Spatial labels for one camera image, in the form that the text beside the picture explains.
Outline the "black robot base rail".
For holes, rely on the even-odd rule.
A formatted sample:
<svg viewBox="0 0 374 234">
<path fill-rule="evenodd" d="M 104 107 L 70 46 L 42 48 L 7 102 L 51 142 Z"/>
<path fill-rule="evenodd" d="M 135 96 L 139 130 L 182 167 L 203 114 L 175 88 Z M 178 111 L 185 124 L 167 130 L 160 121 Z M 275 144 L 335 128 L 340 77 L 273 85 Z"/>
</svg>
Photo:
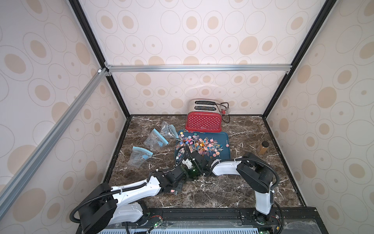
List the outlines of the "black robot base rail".
<svg viewBox="0 0 374 234">
<path fill-rule="evenodd" d="M 273 208 L 259 224 L 253 208 L 150 208 L 142 225 L 119 222 L 101 234 L 326 234 L 316 208 Z"/>
</svg>

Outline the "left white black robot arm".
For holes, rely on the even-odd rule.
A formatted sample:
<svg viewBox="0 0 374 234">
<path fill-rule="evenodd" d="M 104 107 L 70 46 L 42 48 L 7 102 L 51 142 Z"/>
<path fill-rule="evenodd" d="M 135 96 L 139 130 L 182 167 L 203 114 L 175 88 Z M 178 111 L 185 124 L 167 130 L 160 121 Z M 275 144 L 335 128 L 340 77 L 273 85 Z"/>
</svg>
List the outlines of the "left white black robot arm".
<svg viewBox="0 0 374 234">
<path fill-rule="evenodd" d="M 141 199 L 169 193 L 185 181 L 188 172 L 182 166 L 150 173 L 147 179 L 124 186 L 101 183 L 69 214 L 84 234 L 98 234 L 107 226 L 122 222 L 145 222 L 148 209 Z"/>
</svg>

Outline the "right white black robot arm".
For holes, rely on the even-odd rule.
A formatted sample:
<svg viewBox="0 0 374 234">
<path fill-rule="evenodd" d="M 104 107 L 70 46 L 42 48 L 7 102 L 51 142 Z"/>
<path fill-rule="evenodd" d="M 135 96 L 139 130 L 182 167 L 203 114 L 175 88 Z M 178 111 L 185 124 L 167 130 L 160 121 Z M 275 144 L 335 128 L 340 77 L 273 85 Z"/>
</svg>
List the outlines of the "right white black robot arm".
<svg viewBox="0 0 374 234">
<path fill-rule="evenodd" d="M 256 205 L 253 218 L 259 224 L 270 220 L 270 211 L 274 204 L 274 188 L 280 182 L 279 175 L 268 163 L 252 153 L 236 159 L 213 159 L 207 161 L 197 152 L 190 155 L 177 153 L 176 163 L 184 164 L 190 171 L 190 177 L 239 175 L 255 191 Z"/>
</svg>

